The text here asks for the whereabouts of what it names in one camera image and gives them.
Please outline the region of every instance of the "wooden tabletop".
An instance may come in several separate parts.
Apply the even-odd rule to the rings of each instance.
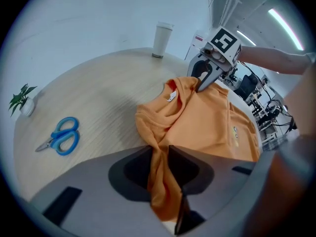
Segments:
[[[145,145],[135,126],[136,106],[156,98],[164,82],[185,76],[188,69],[179,58],[151,54],[151,48],[140,48],[97,57],[68,70],[40,92],[34,112],[20,116],[14,131],[15,169],[24,199],[30,200],[82,161]],[[80,123],[76,149],[67,156],[52,148],[35,152],[68,116]],[[72,141],[64,144],[67,148]]]

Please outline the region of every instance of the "clothing label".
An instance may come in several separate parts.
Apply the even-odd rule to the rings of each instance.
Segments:
[[[177,95],[177,91],[173,91],[171,94],[170,94],[170,98],[167,100],[168,102],[171,102]]]

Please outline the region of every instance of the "white wall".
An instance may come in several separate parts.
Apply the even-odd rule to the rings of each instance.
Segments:
[[[209,30],[208,5],[208,0],[29,1],[11,28],[0,57],[1,159],[15,192],[15,121],[7,111],[13,93],[25,83],[40,90],[97,56],[153,46],[158,21],[175,25],[166,52],[184,59],[196,30]]]

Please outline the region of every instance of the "white cup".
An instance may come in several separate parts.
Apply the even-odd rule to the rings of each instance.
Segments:
[[[173,25],[164,22],[158,22],[155,34],[153,57],[163,57],[172,29]]]

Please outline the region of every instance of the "fluorescent light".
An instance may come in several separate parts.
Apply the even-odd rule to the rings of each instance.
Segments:
[[[248,38],[245,34],[243,34],[240,31],[237,31],[241,36],[243,36],[245,39],[247,39],[249,42],[251,42],[251,44],[256,45],[250,38]]]
[[[269,13],[279,22],[279,24],[285,29],[287,34],[290,36],[290,38],[293,40],[294,44],[296,45],[296,48],[298,50],[304,50],[300,41],[296,37],[293,30],[289,27],[289,25],[285,22],[285,20],[274,10],[269,10]]]

